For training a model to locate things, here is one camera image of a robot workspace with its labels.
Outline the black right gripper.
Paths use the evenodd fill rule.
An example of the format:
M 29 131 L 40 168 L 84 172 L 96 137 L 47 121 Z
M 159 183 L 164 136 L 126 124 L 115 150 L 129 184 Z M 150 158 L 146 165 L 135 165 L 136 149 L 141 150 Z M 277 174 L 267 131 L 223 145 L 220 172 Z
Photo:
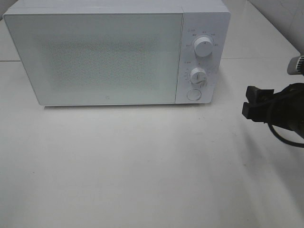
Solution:
M 253 122 L 278 126 L 304 136 L 304 85 L 290 84 L 282 91 L 248 86 L 242 115 Z

